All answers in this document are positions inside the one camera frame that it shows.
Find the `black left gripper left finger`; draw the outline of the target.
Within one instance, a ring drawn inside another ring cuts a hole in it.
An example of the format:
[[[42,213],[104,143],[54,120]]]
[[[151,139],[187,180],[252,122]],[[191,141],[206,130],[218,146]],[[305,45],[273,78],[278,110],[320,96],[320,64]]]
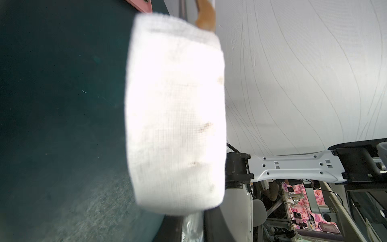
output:
[[[165,215],[153,242],[181,242],[182,223],[181,216]]]

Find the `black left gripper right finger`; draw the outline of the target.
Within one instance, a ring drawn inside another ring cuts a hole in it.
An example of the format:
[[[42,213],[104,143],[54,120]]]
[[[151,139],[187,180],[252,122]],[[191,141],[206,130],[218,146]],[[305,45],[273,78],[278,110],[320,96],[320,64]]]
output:
[[[204,241],[235,242],[219,206],[204,212]]]

